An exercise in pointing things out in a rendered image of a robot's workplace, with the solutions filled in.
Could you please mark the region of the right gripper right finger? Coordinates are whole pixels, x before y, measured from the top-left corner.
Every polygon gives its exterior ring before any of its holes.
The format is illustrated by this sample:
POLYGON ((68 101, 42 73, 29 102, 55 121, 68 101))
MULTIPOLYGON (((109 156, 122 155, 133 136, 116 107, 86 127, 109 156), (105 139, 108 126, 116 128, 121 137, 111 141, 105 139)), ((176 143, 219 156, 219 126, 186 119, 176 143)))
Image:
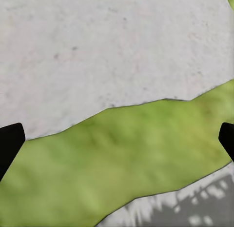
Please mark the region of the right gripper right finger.
POLYGON ((234 124, 224 122, 221 126, 218 139, 234 161, 234 124))

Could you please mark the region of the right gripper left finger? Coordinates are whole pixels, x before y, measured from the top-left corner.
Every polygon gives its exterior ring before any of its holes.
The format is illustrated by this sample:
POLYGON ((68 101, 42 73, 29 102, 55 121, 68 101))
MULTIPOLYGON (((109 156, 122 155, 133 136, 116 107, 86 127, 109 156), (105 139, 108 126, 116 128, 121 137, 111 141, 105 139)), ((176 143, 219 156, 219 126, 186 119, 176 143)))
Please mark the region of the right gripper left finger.
POLYGON ((22 123, 0 128, 0 181, 25 142, 22 123))

